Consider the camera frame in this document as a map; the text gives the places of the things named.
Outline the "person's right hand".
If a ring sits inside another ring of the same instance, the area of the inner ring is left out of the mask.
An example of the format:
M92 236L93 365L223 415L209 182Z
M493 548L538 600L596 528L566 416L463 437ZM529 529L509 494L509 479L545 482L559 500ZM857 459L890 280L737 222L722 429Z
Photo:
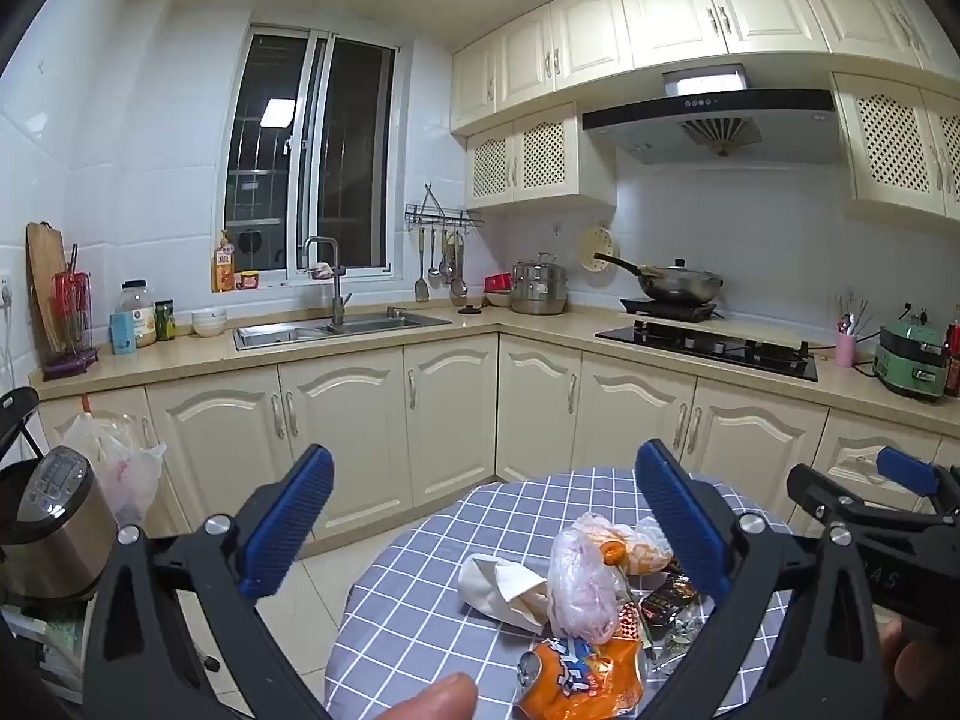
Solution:
M911 640L901 617L890 621L878 640L892 702L931 717L957 704L952 697L958 691L957 644Z

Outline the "person's left hand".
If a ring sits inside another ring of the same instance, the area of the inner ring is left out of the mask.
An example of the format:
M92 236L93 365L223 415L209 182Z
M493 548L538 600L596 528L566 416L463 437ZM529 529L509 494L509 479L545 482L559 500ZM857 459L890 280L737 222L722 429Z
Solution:
M381 713L379 720L472 720L477 702L475 683L454 673Z

